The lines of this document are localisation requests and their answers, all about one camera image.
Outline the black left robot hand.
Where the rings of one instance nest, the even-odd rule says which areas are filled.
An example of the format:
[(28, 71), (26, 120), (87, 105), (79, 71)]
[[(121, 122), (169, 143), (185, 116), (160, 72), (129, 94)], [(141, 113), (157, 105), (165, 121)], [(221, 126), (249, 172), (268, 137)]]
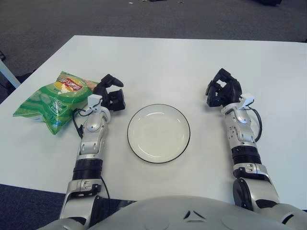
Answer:
[(93, 94), (102, 96), (101, 106), (110, 111), (121, 111), (126, 107), (123, 90), (119, 89), (113, 92), (107, 92), (107, 88), (117, 86), (122, 88), (124, 84), (110, 74), (105, 75), (101, 81), (94, 87)]

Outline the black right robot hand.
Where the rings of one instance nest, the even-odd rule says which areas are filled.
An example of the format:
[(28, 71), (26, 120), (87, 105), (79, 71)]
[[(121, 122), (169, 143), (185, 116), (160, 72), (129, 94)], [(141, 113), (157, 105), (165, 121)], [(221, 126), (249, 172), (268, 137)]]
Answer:
[(210, 81), (205, 92), (209, 107), (225, 107), (232, 103), (238, 103), (241, 94), (239, 81), (223, 68)]

